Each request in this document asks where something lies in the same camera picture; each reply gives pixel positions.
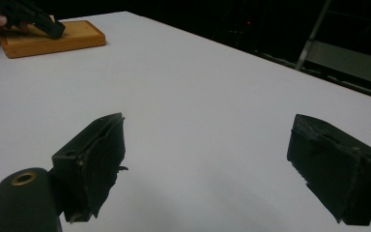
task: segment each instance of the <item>wooden board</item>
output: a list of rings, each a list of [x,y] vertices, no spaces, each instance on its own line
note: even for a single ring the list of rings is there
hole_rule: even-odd
[[[9,58],[41,55],[105,45],[105,36],[87,20],[63,22],[66,29],[58,40],[49,38],[44,32],[29,25],[29,33],[16,30],[0,33],[0,42]]]

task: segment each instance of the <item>wooden tray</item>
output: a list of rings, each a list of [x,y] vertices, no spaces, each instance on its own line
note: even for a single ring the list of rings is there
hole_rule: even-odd
[[[41,55],[106,44],[105,36],[87,20],[63,22],[66,29],[58,40],[29,25],[29,34],[15,30],[0,33],[0,42],[8,58]]]

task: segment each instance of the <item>brass ring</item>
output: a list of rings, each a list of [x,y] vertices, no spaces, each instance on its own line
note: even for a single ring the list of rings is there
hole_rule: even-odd
[[[36,172],[31,172],[31,171],[24,172],[24,173],[17,175],[15,178],[13,178],[11,180],[11,184],[13,186],[23,186],[23,185],[33,182],[37,176],[38,175],[36,174]]]

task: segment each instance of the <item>white table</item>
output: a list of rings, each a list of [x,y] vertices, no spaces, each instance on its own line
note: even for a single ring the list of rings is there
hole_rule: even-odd
[[[70,231],[371,231],[336,223],[286,160],[297,113],[371,146],[371,97],[130,13],[87,17],[107,45],[8,59],[0,181],[122,112],[129,171]]]

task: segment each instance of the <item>wooden block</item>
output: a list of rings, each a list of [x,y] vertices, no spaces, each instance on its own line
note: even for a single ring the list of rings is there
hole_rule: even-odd
[[[41,55],[106,44],[105,36],[87,20],[63,22],[66,29],[58,40],[29,25],[29,33],[6,30],[0,33],[0,42],[8,58]]]

